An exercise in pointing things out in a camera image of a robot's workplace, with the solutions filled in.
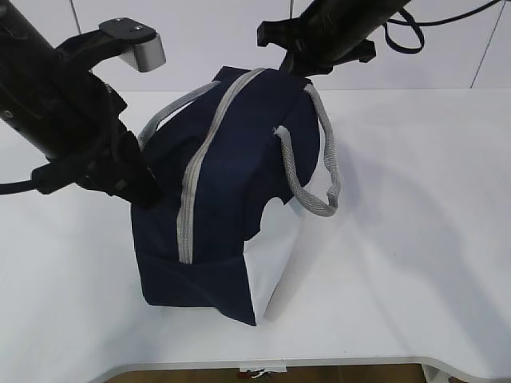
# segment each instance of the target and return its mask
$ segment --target white panel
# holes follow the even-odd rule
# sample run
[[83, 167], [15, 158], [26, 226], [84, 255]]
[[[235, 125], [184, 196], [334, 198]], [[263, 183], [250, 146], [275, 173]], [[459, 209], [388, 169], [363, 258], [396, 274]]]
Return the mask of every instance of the white panel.
[[156, 29], [167, 64], [140, 74], [119, 59], [101, 63], [96, 74], [118, 90], [186, 90], [209, 82], [223, 65], [241, 68], [275, 66], [283, 51], [257, 46], [263, 20], [288, 15], [286, 2], [275, 0], [75, 0], [84, 31], [115, 17], [133, 18]]
[[511, 4], [506, 4], [475, 86], [511, 88]]
[[69, 0], [11, 0], [51, 45], [78, 34]]
[[[256, 47], [263, 20], [288, 16], [287, 0], [75, 0], [82, 29], [105, 19], [127, 16], [155, 27], [164, 39], [168, 63], [140, 75], [119, 60], [103, 63], [97, 73], [120, 90], [184, 90], [211, 80], [222, 65], [248, 69], [276, 67], [283, 51]], [[471, 10], [485, 0], [413, 0], [407, 7], [418, 20], [434, 20]], [[295, 15], [311, 0], [296, 0]], [[417, 56], [387, 47], [382, 29], [372, 38], [378, 57], [370, 64], [350, 63], [328, 77], [317, 77], [321, 89], [466, 88], [477, 67], [498, 15], [498, 6], [469, 20], [425, 30], [426, 48]], [[416, 44], [410, 28], [392, 26], [402, 44]]]
[[255, 323], [260, 324], [298, 238], [303, 207], [273, 198], [264, 207], [260, 231], [245, 242], [244, 254]]

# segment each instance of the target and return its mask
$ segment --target black cable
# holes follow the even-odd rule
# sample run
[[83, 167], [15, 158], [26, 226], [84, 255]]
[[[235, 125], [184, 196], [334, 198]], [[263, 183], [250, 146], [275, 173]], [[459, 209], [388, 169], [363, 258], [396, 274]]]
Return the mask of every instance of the black cable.
[[37, 188], [38, 184], [32, 180], [13, 182], [12, 184], [0, 184], [0, 195], [30, 192]]
[[408, 23], [407, 25], [411, 26], [412, 30], [414, 30], [421, 45], [418, 48], [408, 48], [408, 47], [399, 45], [390, 36], [389, 25], [387, 23], [385, 23], [385, 24], [383, 24], [383, 29], [385, 30], [385, 41], [386, 41], [387, 45], [399, 53], [404, 53], [404, 54], [420, 53], [424, 49], [424, 46], [426, 45], [426, 38], [424, 37], [424, 33], [422, 32], [421, 27], [418, 26], [414, 17], [411, 14], [409, 14], [408, 12], [406, 12], [404, 9], [400, 10], [399, 14], [401, 14], [402, 18], [404, 18], [406, 20], [406, 22]]
[[[471, 10], [470, 12], [467, 12], [465, 14], [460, 14], [458, 16], [454, 16], [452, 18], [444, 18], [443, 20], [438, 20], [436, 22], [418, 22], [418, 26], [443, 26], [445, 24], [449, 24], [451, 22], [457, 22], [460, 20], [463, 20], [464, 18], [469, 18], [471, 16], [474, 16], [475, 14], [481, 13], [483, 10], [487, 10], [488, 8], [495, 6], [499, 2], [509, 2], [511, 0], [492, 0], [491, 2], [487, 2], [486, 4], [476, 8], [475, 10]], [[390, 19], [388, 21], [390, 24], [397, 24], [399, 26], [410, 26], [408, 22], [403, 22], [401, 20], [394, 20]]]

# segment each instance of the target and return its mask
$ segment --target cable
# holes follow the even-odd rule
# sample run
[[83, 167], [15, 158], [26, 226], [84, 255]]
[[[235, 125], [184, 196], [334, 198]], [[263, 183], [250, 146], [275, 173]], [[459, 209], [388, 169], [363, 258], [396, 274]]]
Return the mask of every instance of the cable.
[[[459, 20], [463, 20], [464, 18], [469, 18], [471, 16], [474, 16], [475, 14], [481, 13], [483, 10], [487, 10], [488, 8], [495, 6], [499, 2], [509, 2], [511, 0], [492, 0], [491, 2], [487, 2], [486, 4], [476, 8], [475, 10], [471, 10], [470, 12], [467, 12], [465, 14], [460, 14], [458, 16], [454, 16], [452, 18], [444, 18], [443, 20], [438, 20], [436, 22], [418, 22], [418, 26], [443, 26], [445, 24], [449, 24], [451, 22], [457, 22]], [[399, 26], [410, 26], [408, 22], [403, 22], [401, 20], [394, 20], [390, 19], [388, 21], [390, 24], [397, 24]]]
[[113, 107], [113, 95], [112, 88], [108, 84], [105, 85], [105, 96], [106, 96], [106, 113], [107, 116], [105, 119], [105, 126], [101, 127], [100, 136], [97, 140], [91, 145], [90, 149], [79, 155], [80, 160], [82, 161], [91, 161], [97, 156], [101, 154], [101, 152], [105, 149], [105, 146], [110, 144], [110, 151], [115, 153], [113, 158], [117, 160], [117, 152], [119, 146], [119, 120], [117, 119], [117, 115], [115, 115], [115, 110]]
[[13, 182], [12, 184], [0, 184], [0, 195], [30, 192], [37, 188], [38, 185], [32, 180]]
[[411, 14], [409, 14], [407, 11], [405, 11], [404, 9], [400, 10], [399, 14], [401, 14], [402, 18], [404, 18], [406, 20], [406, 22], [408, 23], [407, 25], [410, 26], [412, 28], [412, 30], [414, 30], [421, 45], [417, 48], [408, 48], [408, 47], [399, 45], [390, 36], [389, 25], [387, 23], [385, 23], [385, 24], [383, 24], [383, 29], [385, 30], [385, 41], [386, 41], [387, 45], [399, 53], [404, 53], [404, 54], [420, 53], [424, 49], [424, 46], [426, 45], [426, 38], [424, 36], [424, 33], [421, 30], [421, 27], [418, 26], [414, 17]]

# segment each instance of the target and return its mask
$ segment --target bag strap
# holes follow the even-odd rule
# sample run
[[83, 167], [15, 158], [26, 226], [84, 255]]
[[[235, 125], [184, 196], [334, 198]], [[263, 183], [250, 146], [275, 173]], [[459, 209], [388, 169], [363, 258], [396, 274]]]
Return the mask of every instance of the bag strap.
[[334, 131], [332, 130], [330, 120], [328, 119], [327, 112], [318, 91], [312, 85], [307, 85], [304, 90], [311, 96], [312, 103], [318, 114], [319, 123], [325, 133], [323, 162], [330, 173], [332, 182], [332, 185], [327, 191], [328, 204], [324, 203], [320, 198], [308, 192], [300, 185], [298, 176], [296, 175], [295, 154], [293, 152], [289, 130], [281, 125], [275, 130], [275, 134], [280, 138], [284, 169], [287, 182], [289, 183], [293, 195], [300, 204], [312, 214], [321, 217], [331, 217], [337, 211], [339, 194], [341, 192], [341, 175], [339, 174], [337, 165], [337, 149], [335, 147]]
[[138, 144], [140, 145], [141, 149], [143, 149], [145, 145], [149, 142], [151, 137], [154, 136], [154, 133], [156, 133], [156, 131], [158, 130], [161, 121], [163, 121], [165, 118], [173, 114], [176, 110], [179, 110], [184, 106], [191, 104], [197, 98], [203, 96], [205, 93], [215, 88], [219, 83], [220, 81], [213, 81], [210, 82], [209, 84], [201, 86], [200, 88], [185, 94], [181, 98], [178, 98], [174, 102], [165, 106], [157, 114], [155, 114], [153, 118], [151, 118], [151, 120], [149, 120], [146, 126], [142, 129], [141, 134], [138, 135]]

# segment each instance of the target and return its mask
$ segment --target white wall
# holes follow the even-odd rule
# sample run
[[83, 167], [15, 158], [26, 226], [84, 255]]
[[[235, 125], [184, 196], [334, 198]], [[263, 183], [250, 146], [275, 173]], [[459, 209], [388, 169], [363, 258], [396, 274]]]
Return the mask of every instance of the white wall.
[[511, 88], [511, 3], [506, 3], [477, 76], [477, 88]]
[[69, 0], [11, 0], [53, 46], [78, 34]]
[[[209, 81], [222, 65], [276, 67], [283, 51], [256, 46], [263, 20], [288, 16], [288, 0], [74, 0], [84, 31], [106, 19], [126, 16], [156, 28], [168, 63], [154, 73], [139, 74], [119, 60], [99, 65], [97, 74], [121, 90], [186, 90]], [[295, 14], [311, 0], [296, 0]], [[486, 0], [413, 0], [418, 20], [449, 17]], [[474, 79], [498, 16], [498, 6], [469, 20], [426, 29], [426, 48], [418, 56], [395, 53], [374, 33], [378, 57], [370, 64], [350, 63], [328, 77], [321, 89], [466, 88]], [[413, 32], [393, 26], [403, 44], [416, 44]]]

